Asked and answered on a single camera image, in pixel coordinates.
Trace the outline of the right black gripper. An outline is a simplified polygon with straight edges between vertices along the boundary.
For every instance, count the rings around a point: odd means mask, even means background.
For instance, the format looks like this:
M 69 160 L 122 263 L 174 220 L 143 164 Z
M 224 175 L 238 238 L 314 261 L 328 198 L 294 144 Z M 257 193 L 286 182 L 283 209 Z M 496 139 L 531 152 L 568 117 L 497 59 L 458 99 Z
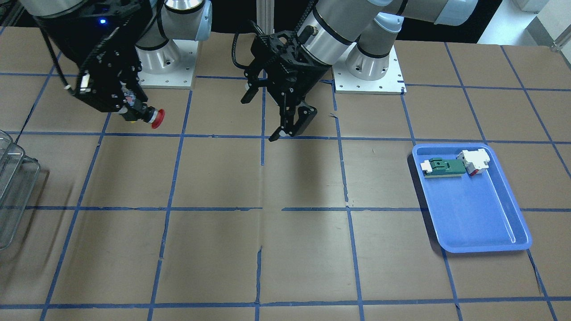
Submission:
M 135 44 L 139 29 L 132 27 L 74 27 L 67 37 L 67 58 L 78 75 L 67 91 L 101 112 L 118 112 L 123 90 L 144 92 L 139 85 L 141 62 Z

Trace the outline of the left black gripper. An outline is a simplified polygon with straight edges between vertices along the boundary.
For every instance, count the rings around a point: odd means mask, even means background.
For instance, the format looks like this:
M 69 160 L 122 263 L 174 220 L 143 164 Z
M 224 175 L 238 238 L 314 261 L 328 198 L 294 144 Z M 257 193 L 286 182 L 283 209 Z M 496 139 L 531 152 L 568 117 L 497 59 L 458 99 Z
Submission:
M 254 59 L 244 67 L 248 81 L 241 104 L 250 103 L 263 87 L 274 100 L 301 100 L 296 107 L 280 104 L 280 125 L 269 141 L 300 136 L 318 113 L 317 108 L 304 100 L 331 65 L 321 63 L 306 52 L 293 31 L 263 34 L 256 30 L 250 50 Z

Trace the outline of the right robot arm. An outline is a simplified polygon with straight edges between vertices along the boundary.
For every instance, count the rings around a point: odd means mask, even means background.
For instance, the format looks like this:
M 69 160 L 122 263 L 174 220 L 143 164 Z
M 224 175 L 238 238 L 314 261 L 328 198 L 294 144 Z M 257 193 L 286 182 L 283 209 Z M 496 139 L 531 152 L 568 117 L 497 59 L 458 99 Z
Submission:
M 175 39 L 204 41 L 212 25 L 210 0 L 23 0 L 55 59 L 54 47 L 78 67 L 75 87 L 57 68 L 65 90 L 100 112 L 152 122 L 139 73 L 141 53 Z

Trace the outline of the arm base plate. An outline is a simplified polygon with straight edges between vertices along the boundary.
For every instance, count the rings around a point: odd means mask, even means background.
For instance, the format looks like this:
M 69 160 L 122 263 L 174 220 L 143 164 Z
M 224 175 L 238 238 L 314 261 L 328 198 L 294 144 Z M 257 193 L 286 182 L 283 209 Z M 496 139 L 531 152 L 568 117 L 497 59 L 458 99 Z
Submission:
M 363 55 L 353 44 L 332 67 L 341 94 L 404 95 L 407 92 L 395 47 L 383 58 Z
M 198 41 L 171 39 L 159 49 L 136 48 L 141 61 L 141 87 L 191 90 L 200 45 Z

